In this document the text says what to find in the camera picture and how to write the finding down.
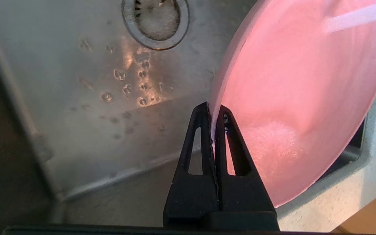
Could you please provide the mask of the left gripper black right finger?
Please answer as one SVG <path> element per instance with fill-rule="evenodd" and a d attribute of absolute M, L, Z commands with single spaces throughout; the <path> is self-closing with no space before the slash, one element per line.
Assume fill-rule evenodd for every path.
<path fill-rule="evenodd" d="M 215 129 L 218 210 L 208 213 L 214 230 L 279 230 L 277 213 L 233 113 L 220 107 Z"/>

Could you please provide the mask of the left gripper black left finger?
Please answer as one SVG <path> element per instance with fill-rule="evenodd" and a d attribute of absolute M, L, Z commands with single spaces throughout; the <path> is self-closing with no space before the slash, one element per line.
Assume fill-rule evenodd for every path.
<path fill-rule="evenodd" d="M 197 129 L 200 130 L 202 174 L 189 173 Z M 209 105 L 196 106 L 191 114 L 185 140 L 163 210 L 163 226 L 198 228 L 206 214 L 218 210 L 215 161 L 210 136 Z"/>

